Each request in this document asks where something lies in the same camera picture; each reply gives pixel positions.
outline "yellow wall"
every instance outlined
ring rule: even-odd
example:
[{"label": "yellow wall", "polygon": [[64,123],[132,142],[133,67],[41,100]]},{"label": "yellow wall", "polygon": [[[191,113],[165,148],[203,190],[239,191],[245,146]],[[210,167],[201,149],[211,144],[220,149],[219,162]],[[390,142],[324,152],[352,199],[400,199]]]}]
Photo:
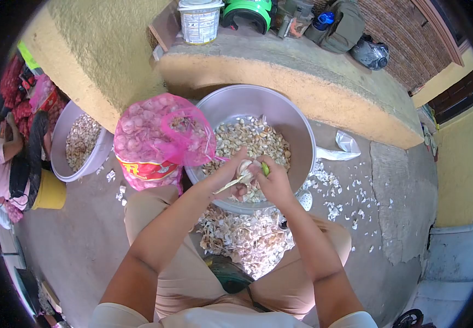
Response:
[{"label": "yellow wall", "polygon": [[147,27],[169,0],[51,0],[23,35],[41,68],[114,131],[131,103],[166,91],[152,71]]},{"label": "yellow wall", "polygon": [[435,226],[473,222],[473,107],[442,124],[438,144],[438,212]]},{"label": "yellow wall", "polygon": [[424,105],[440,95],[473,70],[473,48],[469,47],[466,49],[462,57],[464,67],[454,62],[450,63],[448,67],[435,75],[430,81],[426,82],[423,88],[412,97],[415,108]]},{"label": "yellow wall", "polygon": [[[418,115],[410,103],[415,117],[404,121],[397,118],[394,108],[386,112],[339,84],[275,63],[227,56],[166,54],[158,62],[158,69],[169,92],[185,98],[201,99],[231,84],[254,84],[285,95],[309,119],[369,140],[403,149],[424,141]],[[417,126],[420,132],[410,125]]]}]

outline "motorcycle helmet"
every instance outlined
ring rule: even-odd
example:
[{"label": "motorcycle helmet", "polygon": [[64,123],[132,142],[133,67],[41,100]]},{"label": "motorcycle helmet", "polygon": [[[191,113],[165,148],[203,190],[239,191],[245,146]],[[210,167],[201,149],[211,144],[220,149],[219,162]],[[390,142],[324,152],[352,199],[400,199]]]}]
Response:
[{"label": "motorcycle helmet", "polygon": [[384,43],[374,43],[371,35],[364,34],[356,45],[349,50],[351,56],[368,69],[377,71],[387,65],[390,49]]}]

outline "red label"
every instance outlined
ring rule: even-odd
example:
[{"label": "red label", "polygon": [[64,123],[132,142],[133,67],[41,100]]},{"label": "red label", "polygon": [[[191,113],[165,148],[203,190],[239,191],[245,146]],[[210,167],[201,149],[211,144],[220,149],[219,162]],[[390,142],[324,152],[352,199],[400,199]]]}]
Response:
[{"label": "red label", "polygon": [[58,93],[56,90],[52,91],[51,94],[45,99],[43,104],[41,104],[40,108],[41,110],[48,112],[49,109],[51,109],[52,105],[58,100]]},{"label": "red label", "polygon": [[178,167],[178,164],[167,161],[162,164],[153,162],[133,163],[124,162],[118,156],[116,158],[124,166],[125,171],[145,181],[161,180]]}]

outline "black bag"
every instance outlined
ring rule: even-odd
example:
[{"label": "black bag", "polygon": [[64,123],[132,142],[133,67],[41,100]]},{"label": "black bag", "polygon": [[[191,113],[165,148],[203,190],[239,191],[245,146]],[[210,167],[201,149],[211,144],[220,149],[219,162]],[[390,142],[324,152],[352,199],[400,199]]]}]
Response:
[{"label": "black bag", "polygon": [[344,54],[357,44],[364,32],[365,22],[357,0],[337,0],[325,11],[333,12],[335,21],[325,31],[310,25],[305,36],[320,48]]},{"label": "black bag", "polygon": [[25,194],[30,171],[30,163],[24,151],[12,158],[9,179],[9,192],[12,198],[18,198]]}]

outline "woman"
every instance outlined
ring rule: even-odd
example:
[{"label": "woman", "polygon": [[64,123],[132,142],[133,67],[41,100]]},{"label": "woman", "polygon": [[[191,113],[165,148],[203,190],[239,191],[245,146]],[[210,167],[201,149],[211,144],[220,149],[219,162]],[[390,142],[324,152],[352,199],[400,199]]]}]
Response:
[{"label": "woman", "polygon": [[[373,327],[343,269],[351,248],[344,227],[307,213],[285,169],[270,157],[270,174],[256,172],[264,192],[287,219],[296,246],[248,291],[227,294],[187,235],[213,191],[233,179],[243,148],[213,175],[178,198],[174,186],[146,189],[125,212],[131,247],[96,307],[90,327],[307,327],[298,319],[316,305],[320,327]],[[241,198],[245,185],[218,194]],[[154,312],[160,318],[154,322]]]},{"label": "woman", "polygon": [[5,120],[11,131],[4,131],[5,140],[0,143],[0,199],[9,200],[20,210],[29,210],[40,188],[42,147],[47,160],[51,153],[49,119],[47,112],[36,112],[27,147],[24,147],[14,115],[9,112]]}]

